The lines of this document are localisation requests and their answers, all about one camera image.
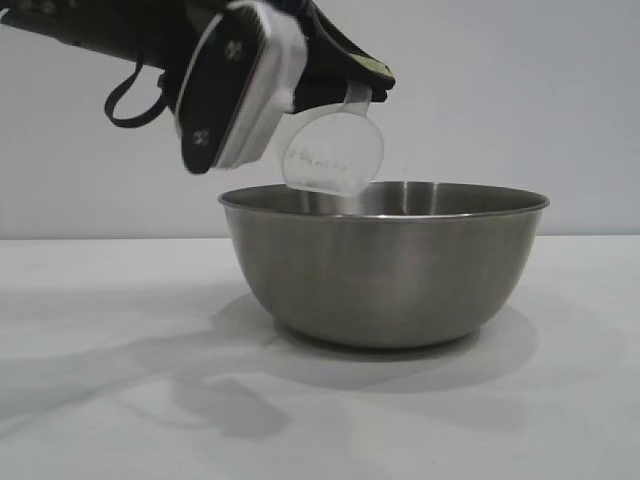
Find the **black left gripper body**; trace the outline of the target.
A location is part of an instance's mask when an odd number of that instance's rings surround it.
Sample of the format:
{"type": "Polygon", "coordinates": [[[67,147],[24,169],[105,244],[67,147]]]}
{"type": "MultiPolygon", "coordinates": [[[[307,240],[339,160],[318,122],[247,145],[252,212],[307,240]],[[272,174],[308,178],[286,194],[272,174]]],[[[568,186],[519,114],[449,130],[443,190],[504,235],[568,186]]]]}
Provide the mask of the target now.
{"type": "Polygon", "coordinates": [[[307,46],[307,63],[300,81],[301,88],[345,87],[333,23],[313,1],[294,1],[293,13],[307,46]]]}

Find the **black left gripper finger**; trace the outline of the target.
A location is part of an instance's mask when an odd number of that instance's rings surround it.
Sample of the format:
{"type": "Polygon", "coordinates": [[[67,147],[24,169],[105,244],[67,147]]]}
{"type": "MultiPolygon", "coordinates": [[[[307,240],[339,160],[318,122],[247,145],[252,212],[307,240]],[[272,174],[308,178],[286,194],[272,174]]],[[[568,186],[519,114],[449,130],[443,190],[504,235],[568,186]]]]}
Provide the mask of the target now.
{"type": "Polygon", "coordinates": [[[340,105],[345,99],[348,86],[361,86],[369,89],[371,91],[370,101],[373,103],[384,102],[389,91],[389,83],[304,80],[295,89],[293,110],[306,111],[328,105],[340,105]]]}
{"type": "Polygon", "coordinates": [[[351,41],[318,9],[320,57],[332,73],[373,90],[391,90],[396,79],[391,69],[351,41]]]}

